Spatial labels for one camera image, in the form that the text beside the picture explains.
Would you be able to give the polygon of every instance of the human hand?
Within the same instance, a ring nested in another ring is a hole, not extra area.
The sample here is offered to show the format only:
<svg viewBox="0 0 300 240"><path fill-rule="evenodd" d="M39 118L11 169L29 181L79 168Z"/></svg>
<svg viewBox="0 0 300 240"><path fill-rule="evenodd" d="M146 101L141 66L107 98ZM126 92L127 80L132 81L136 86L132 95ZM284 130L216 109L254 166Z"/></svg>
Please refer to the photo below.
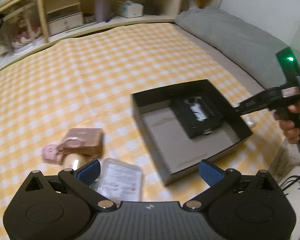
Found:
<svg viewBox="0 0 300 240"><path fill-rule="evenodd" d="M294 105L288 107L289 111L295 114L300 113L300 101ZM279 120L279 126L283 130L283 134L288 139L289 143L298 143L300 137L300 129L296 128L294 122L291 120L280 120L277 113L274 113L274 119Z"/></svg>

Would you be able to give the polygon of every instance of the yellow and white gingham cloth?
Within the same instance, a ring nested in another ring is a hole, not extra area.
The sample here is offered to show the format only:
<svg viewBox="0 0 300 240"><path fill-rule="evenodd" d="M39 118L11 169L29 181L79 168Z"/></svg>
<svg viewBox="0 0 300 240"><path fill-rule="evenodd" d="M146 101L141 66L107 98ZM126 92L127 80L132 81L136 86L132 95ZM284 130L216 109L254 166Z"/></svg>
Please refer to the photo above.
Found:
<svg viewBox="0 0 300 240"><path fill-rule="evenodd" d="M131 117L130 94L175 83L209 79L232 103L247 90L171 24L117 27L82 38L62 40L0 72L0 239L8 239L3 213L31 170L57 174L45 164L41 148L58 143L74 127L103 128L104 157L142 167L144 201L179 200L205 189L191 175L164 187ZM267 110L251 114L254 134L218 162L255 174L268 168L282 142Z"/></svg>

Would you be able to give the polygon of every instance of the gray cushion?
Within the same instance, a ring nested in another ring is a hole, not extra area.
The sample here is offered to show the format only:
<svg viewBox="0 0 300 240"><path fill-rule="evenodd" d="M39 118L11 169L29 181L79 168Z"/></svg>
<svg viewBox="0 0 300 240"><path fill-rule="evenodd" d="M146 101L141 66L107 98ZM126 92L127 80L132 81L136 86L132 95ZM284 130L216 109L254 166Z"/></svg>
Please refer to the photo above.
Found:
<svg viewBox="0 0 300 240"><path fill-rule="evenodd" d="M213 7L182 12L176 23L220 50L264 88L285 83L275 54L287 44L269 33ZM300 52L294 52L300 64Z"/></svg>

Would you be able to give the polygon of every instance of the black cardboard box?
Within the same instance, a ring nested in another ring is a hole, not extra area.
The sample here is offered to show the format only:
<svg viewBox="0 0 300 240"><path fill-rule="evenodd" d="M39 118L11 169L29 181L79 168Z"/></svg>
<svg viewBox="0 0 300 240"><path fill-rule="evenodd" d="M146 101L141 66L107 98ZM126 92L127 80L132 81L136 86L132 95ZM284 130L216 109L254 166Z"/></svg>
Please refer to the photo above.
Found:
<svg viewBox="0 0 300 240"><path fill-rule="evenodd" d="M223 125L190 139L170 108L174 98L204 93L218 107ZM236 149L251 130L208 81L180 83L132 94L133 117L165 185L198 170L202 159L215 162Z"/></svg>

